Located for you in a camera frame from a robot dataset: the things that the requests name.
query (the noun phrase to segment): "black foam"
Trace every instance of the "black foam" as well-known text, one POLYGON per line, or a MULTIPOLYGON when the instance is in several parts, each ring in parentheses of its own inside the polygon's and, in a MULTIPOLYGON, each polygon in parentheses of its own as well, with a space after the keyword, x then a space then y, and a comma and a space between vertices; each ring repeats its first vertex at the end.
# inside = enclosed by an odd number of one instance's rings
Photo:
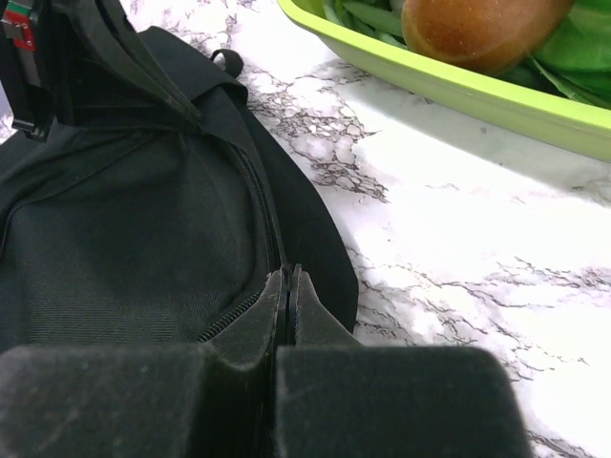
POLYGON ((0 456, 191 456, 206 354, 17 347, 0 358, 0 456))
POLYGON ((531 457, 502 367, 472 348, 282 348, 281 457, 531 457))

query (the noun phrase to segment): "black fabric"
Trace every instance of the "black fabric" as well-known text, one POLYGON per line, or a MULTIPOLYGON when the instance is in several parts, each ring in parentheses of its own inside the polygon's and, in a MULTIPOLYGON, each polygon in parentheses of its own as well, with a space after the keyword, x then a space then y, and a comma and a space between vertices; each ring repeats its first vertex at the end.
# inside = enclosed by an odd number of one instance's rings
POLYGON ((351 331, 346 250, 246 88, 168 32, 141 37, 202 113, 201 135, 54 126, 46 144, 0 147, 0 351, 193 342, 287 261, 351 331))

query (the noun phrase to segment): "green tray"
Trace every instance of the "green tray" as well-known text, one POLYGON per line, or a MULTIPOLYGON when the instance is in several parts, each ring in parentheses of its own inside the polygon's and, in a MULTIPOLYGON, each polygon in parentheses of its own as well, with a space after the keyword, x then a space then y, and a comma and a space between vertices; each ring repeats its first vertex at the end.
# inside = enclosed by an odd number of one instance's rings
POLYGON ((347 62, 401 88, 522 135, 611 162, 611 110, 500 81, 395 48, 325 19, 322 0, 278 0, 347 62))

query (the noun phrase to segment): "white marble surface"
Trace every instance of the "white marble surface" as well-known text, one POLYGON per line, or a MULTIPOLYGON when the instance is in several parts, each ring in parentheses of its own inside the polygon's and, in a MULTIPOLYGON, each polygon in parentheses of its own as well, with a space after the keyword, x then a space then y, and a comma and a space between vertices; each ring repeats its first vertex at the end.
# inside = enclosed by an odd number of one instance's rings
POLYGON ((138 30, 242 54, 252 110, 345 238, 363 343, 487 348, 537 457, 611 457, 611 165, 368 76, 273 0, 123 3, 138 30))

